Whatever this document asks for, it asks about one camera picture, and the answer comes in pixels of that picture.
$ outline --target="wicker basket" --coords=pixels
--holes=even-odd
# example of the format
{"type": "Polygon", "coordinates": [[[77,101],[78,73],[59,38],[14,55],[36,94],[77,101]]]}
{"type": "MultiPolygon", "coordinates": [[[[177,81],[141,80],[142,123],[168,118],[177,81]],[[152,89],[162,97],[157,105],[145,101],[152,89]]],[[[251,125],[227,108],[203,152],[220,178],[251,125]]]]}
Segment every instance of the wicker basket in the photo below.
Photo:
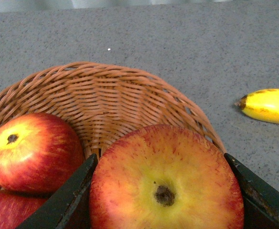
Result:
{"type": "Polygon", "coordinates": [[[26,113],[63,118],[77,132],[85,157],[101,156],[128,132],[153,124],[192,129],[222,152],[223,143],[203,111],[148,72],[74,62],[29,75],[0,93],[0,126],[26,113]]]}

